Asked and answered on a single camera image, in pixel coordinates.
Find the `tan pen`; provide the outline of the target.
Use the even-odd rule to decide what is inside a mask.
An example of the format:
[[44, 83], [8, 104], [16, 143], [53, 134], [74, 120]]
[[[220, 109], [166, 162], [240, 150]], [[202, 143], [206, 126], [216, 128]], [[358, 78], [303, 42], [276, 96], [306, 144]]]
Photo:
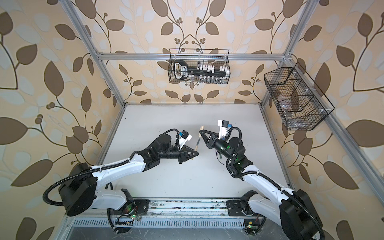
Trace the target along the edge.
[[201, 134], [199, 134], [199, 137], [198, 137], [198, 140], [197, 140], [197, 143], [196, 143], [196, 146], [195, 146], [195, 151], [196, 151], [196, 152], [197, 152], [197, 150], [198, 150], [200, 140], [201, 140]]

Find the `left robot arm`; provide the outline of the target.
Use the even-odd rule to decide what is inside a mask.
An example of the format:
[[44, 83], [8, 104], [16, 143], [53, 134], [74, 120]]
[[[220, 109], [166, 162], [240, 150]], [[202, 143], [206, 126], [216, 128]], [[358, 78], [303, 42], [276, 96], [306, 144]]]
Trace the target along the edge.
[[134, 200], [126, 189], [108, 190], [107, 184], [123, 177], [143, 173], [160, 164], [162, 159], [176, 159], [182, 164], [196, 156], [198, 152], [186, 143], [192, 139], [187, 131], [176, 132], [172, 143], [170, 131], [160, 134], [141, 151], [135, 151], [125, 160], [110, 164], [89, 167], [79, 164], [70, 175], [43, 193], [43, 201], [52, 206], [63, 206], [69, 217], [77, 216], [88, 209], [112, 209], [124, 212], [133, 206]]

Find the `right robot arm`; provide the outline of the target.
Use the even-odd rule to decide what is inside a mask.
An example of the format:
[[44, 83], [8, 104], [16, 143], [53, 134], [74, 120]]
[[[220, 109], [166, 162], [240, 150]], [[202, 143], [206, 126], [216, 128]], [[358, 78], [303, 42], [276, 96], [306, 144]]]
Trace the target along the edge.
[[227, 130], [223, 137], [208, 130], [199, 131], [208, 149], [214, 149], [227, 158], [229, 174], [254, 188], [243, 196], [245, 215], [261, 214], [279, 225], [290, 240], [326, 238], [319, 214], [303, 190], [294, 191], [265, 175], [246, 155], [242, 131], [238, 127]]

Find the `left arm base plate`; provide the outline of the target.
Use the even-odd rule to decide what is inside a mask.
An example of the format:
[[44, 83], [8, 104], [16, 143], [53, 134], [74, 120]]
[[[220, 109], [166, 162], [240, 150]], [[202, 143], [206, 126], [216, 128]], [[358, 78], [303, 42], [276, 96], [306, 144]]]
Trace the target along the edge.
[[148, 199], [130, 200], [119, 210], [112, 210], [112, 215], [145, 215], [149, 210], [149, 203]]

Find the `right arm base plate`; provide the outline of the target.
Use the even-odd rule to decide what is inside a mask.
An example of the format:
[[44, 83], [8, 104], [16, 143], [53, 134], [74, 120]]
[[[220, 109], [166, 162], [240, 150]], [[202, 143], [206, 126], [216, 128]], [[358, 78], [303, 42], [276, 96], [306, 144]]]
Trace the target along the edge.
[[226, 201], [226, 207], [230, 217], [265, 217], [263, 213], [266, 213], [266, 209], [264, 209], [266, 206], [263, 201], [257, 200], [250, 200], [249, 202], [241, 200]]

